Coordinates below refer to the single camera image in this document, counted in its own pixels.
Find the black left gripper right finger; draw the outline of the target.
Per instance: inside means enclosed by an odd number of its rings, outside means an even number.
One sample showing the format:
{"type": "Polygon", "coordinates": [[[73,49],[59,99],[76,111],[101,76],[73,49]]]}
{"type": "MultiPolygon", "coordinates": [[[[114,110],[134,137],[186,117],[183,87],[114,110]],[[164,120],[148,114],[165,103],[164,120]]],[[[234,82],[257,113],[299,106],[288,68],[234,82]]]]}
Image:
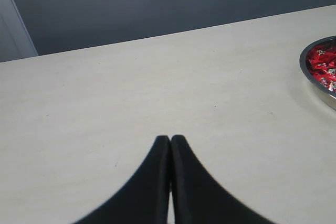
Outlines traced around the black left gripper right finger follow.
{"type": "Polygon", "coordinates": [[[171,139],[176,223],[271,223],[226,191],[204,168],[186,138],[171,139]]]}

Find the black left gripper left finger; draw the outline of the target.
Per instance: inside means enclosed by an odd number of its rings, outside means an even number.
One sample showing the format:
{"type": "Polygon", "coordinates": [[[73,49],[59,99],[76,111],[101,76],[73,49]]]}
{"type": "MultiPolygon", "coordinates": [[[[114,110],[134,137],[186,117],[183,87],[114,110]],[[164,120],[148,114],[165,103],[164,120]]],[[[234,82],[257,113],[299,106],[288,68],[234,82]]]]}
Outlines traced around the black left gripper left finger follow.
{"type": "Polygon", "coordinates": [[[118,192],[77,223],[166,223],[171,143],[157,136],[146,158],[118,192]]]}

